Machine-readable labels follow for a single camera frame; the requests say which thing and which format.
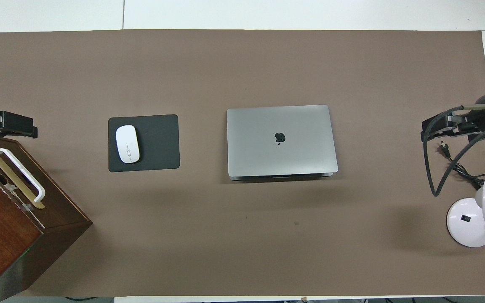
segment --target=white table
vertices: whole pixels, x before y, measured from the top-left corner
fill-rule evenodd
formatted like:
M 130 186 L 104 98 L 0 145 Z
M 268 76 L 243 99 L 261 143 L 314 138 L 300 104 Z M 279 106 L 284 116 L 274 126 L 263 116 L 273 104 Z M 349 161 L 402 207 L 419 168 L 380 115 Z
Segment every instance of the white table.
M 485 51 L 485 0 L 0 0 L 0 32 L 106 29 L 481 30 Z M 124 297 L 116 302 L 299 299 Z

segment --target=wooden box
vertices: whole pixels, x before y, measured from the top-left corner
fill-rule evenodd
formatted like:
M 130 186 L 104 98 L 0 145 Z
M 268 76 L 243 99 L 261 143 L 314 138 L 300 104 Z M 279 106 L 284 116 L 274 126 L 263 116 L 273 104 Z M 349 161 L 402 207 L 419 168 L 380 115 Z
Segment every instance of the wooden box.
M 28 288 L 91 224 L 20 143 L 0 138 L 0 301 Z

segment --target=brown wooden box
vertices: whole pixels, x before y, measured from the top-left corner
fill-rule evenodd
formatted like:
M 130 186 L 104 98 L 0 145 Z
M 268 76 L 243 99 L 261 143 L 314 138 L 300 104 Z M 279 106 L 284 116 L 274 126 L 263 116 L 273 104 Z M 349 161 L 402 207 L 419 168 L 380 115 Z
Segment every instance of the brown wooden box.
M 42 184 L 44 209 L 32 205 L 0 168 L 0 301 L 28 288 L 92 224 L 38 163 L 14 140 L 0 138 Z M 38 190 L 6 156 L 1 158 L 34 193 Z

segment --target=power cord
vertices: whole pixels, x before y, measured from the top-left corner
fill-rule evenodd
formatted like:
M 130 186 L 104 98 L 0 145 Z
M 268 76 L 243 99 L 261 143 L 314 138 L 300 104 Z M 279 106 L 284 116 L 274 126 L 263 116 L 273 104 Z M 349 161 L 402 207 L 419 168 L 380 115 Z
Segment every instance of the power cord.
M 448 144 L 441 141 L 441 145 L 439 145 L 439 150 L 441 151 L 441 154 L 443 155 L 443 157 L 445 157 L 450 162 L 452 162 L 452 157 L 450 156 L 450 150 L 448 148 Z M 473 176 L 460 163 L 456 163 L 456 165 L 454 165 L 452 170 L 457 172 L 458 175 L 460 175 L 465 180 L 470 182 L 476 190 L 479 190 L 484 185 L 484 179 L 480 179 L 480 177 L 485 177 L 485 174 Z
M 87 300 L 95 299 L 97 297 L 88 297 L 88 298 L 83 298 L 83 299 L 75 299 L 75 298 L 71 298 L 71 297 L 64 297 L 64 298 L 69 299 L 70 301 L 87 301 Z
M 441 298 L 443 298 L 443 299 L 447 300 L 447 301 L 448 301 L 448 302 L 450 302 L 450 303 L 458 303 L 458 302 L 456 302 L 456 301 L 452 301 L 451 299 L 449 299 L 449 298 L 447 298 L 447 297 L 441 297 Z
M 460 153 L 458 153 L 458 155 L 456 155 L 456 157 L 452 160 L 452 162 L 450 163 L 450 165 L 448 166 L 448 168 L 446 169 L 445 173 L 443 174 L 443 176 L 441 177 L 441 181 L 439 182 L 439 185 L 437 186 L 437 188 L 435 188 L 435 185 L 433 184 L 433 179 L 432 179 L 432 175 L 431 175 L 431 172 L 429 171 L 429 161 L 428 161 L 428 139 L 429 139 L 429 132 L 430 130 L 433 128 L 433 126 L 435 125 L 435 123 L 437 123 L 437 121 L 443 117 L 445 117 L 446 115 L 452 113 L 452 112 L 455 112 L 455 111 L 460 111 L 460 110 L 463 110 L 463 109 L 470 109 L 469 107 L 467 106 L 458 106 L 458 107 L 454 107 L 453 109 L 449 109 L 448 111 L 445 111 L 445 112 L 442 112 L 440 113 L 439 115 L 435 116 L 431 121 L 430 123 L 428 124 L 427 128 L 426 128 L 426 131 L 424 132 L 423 134 L 423 138 L 422 138 L 422 146 L 423 146 L 423 152 L 424 152 L 424 163 L 425 163 L 425 166 L 426 166 L 426 176 L 428 178 L 428 182 L 429 182 L 429 188 L 430 190 L 432 191 L 432 194 L 437 197 L 439 196 L 439 194 L 441 193 L 441 190 L 445 184 L 445 181 L 446 179 L 448 178 L 448 175 L 450 175 L 450 172 L 452 171 L 452 169 L 456 166 L 456 163 L 458 163 L 458 161 L 460 160 L 460 158 L 471 148 L 473 147 L 473 145 L 477 142 L 479 142 L 480 140 L 484 139 L 485 138 L 485 130 L 483 132 L 481 132 L 478 136 L 476 136 L 473 140 L 471 140 L 471 142 L 469 142 L 469 144 L 467 144 L 464 149 L 462 149 L 460 151 Z

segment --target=white handle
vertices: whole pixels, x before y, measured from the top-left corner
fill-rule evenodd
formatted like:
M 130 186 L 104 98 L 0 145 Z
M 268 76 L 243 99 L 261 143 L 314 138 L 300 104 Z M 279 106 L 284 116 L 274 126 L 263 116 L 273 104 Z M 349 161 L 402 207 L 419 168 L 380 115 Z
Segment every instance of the white handle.
M 39 191 L 39 194 L 37 194 L 37 197 L 34 199 L 35 202 L 39 202 L 44 198 L 44 195 L 46 194 L 46 191 L 44 190 L 44 187 L 31 175 L 31 173 L 25 168 L 25 166 L 22 165 L 20 160 L 17 159 L 17 157 L 8 149 L 6 148 L 0 148 L 0 154 L 4 153 L 7 155 L 7 157 L 16 165 L 16 167 L 23 173 L 23 175 L 35 186 L 35 188 Z

